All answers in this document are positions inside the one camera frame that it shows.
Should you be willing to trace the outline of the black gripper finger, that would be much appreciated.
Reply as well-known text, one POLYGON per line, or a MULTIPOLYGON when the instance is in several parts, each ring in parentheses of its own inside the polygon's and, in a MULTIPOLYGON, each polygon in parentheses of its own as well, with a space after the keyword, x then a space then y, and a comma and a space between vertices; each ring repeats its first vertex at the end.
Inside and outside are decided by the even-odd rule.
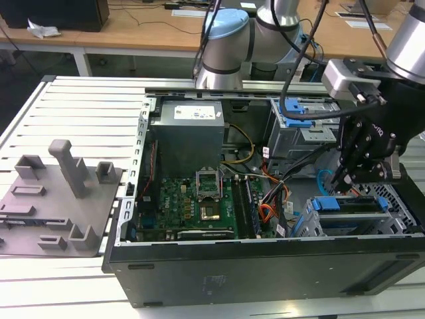
POLYGON ((353 185, 383 182, 387 178, 386 167, 383 161, 372 161, 366 165, 357 166, 343 175, 343 191, 346 192, 353 185))
POLYGON ((339 124, 340 155, 338 167, 331 180, 332 188, 336 192, 346 192, 351 185, 351 176, 357 167, 360 156, 359 144, 364 131, 364 120, 361 118, 342 118, 339 124))

